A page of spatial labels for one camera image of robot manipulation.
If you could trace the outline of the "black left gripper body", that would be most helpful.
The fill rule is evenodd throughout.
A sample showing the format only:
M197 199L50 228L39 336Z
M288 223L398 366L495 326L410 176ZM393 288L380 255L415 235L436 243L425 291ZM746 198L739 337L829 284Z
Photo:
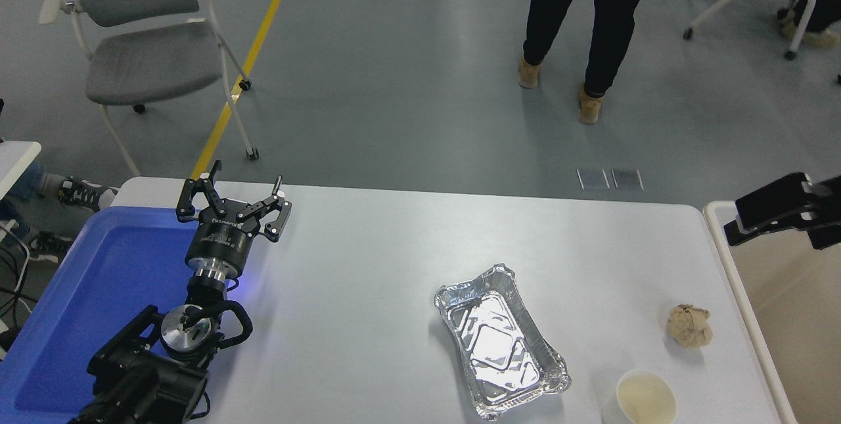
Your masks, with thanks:
M199 225L187 249L185 264L198 271L210 263L221 262L227 275L241 275L252 247L259 222L255 218L237 220L237 214L250 206L241 201L225 201L225 214L219 217L212 206L202 209Z

